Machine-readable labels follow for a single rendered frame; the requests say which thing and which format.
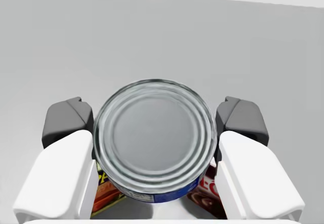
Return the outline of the dark red carton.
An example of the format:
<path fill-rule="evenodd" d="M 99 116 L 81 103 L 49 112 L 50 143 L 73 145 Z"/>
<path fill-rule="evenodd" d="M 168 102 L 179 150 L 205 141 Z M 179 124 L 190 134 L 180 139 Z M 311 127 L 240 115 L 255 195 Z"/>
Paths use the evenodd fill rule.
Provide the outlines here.
<path fill-rule="evenodd" d="M 193 203 L 212 214 L 216 219 L 227 219 L 214 177 L 216 162 L 212 158 L 208 168 L 199 179 L 197 186 L 187 193 L 187 198 Z"/>

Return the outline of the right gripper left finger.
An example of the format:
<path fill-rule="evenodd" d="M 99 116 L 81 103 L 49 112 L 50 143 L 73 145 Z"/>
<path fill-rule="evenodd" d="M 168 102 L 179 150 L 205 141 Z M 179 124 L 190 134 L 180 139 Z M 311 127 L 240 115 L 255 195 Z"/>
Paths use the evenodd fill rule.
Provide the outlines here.
<path fill-rule="evenodd" d="M 98 188 L 94 117 L 81 97 L 48 108 L 43 150 L 13 205 L 18 220 L 90 219 Z"/>

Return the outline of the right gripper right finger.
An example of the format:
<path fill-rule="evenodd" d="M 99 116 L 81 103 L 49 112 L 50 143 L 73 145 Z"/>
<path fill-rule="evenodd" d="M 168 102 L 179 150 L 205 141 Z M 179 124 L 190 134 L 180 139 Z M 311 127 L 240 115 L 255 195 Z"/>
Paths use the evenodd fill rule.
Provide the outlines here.
<path fill-rule="evenodd" d="M 257 104 L 227 96 L 216 111 L 215 185 L 228 219 L 299 220 L 305 203 L 276 155 Z"/>

